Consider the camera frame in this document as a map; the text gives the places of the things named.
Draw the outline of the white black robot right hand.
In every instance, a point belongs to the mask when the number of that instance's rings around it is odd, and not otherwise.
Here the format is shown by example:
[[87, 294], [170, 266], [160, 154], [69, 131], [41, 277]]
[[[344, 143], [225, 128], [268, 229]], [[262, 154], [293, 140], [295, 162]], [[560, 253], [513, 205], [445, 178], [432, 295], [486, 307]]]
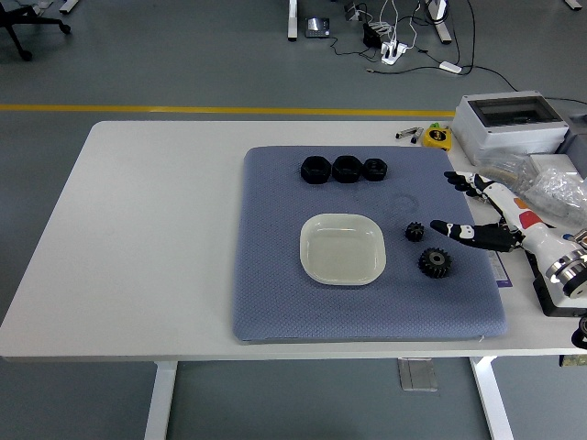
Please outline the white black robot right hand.
[[550, 268], [582, 247], [551, 229], [519, 197], [503, 184], [481, 174], [447, 171], [445, 177], [456, 190], [488, 202], [502, 221], [491, 225], [459, 225], [433, 220], [430, 227], [463, 245], [500, 252], [516, 248], [534, 254], [543, 274], [551, 277]]

